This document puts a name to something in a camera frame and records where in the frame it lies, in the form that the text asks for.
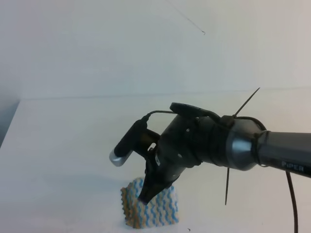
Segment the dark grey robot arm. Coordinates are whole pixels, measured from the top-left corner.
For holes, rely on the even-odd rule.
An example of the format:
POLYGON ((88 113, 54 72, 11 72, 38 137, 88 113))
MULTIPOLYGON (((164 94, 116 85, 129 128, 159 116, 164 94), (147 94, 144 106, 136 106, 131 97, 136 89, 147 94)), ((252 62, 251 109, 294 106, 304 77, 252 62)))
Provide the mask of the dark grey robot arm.
POLYGON ((147 204, 181 173, 201 163, 236 170, 270 166, 309 177, 311 135, 272 132, 255 118, 218 116, 195 106, 172 103, 176 117, 146 164, 139 200, 147 204))

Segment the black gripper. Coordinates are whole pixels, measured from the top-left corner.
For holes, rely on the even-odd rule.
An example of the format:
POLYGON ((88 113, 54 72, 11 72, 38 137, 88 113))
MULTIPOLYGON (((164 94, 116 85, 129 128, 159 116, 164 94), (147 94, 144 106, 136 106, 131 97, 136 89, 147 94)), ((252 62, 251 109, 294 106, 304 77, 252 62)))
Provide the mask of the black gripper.
POLYGON ((231 117, 188 104, 173 102, 175 118, 160 135, 146 162, 139 201, 148 204, 169 189, 186 168, 210 163, 229 166, 226 143, 231 117))

